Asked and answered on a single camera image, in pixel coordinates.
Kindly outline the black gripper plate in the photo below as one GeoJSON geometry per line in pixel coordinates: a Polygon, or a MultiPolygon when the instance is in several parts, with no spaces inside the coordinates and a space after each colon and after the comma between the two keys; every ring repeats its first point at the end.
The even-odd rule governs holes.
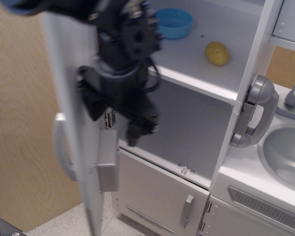
{"type": "Polygon", "coordinates": [[[137,64],[124,71],[80,66],[77,70],[82,101],[93,121],[97,121],[108,107],[128,118],[126,137],[128,145],[135,147],[141,136],[152,134],[159,128],[159,112],[148,98],[148,93],[160,86],[160,78],[147,87],[148,68],[152,62],[137,64]]]}

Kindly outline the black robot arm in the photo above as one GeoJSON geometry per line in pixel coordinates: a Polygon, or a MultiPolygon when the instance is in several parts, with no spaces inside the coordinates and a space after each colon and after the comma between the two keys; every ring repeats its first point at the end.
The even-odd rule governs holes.
{"type": "Polygon", "coordinates": [[[158,129],[159,113],[148,93],[158,89],[161,80],[148,86],[148,68],[154,66],[151,55],[160,50],[162,37],[146,0],[4,0],[2,5],[19,15],[48,11],[95,26],[95,66],[78,68],[89,116],[98,120],[111,107],[128,118],[130,147],[158,129]]]}

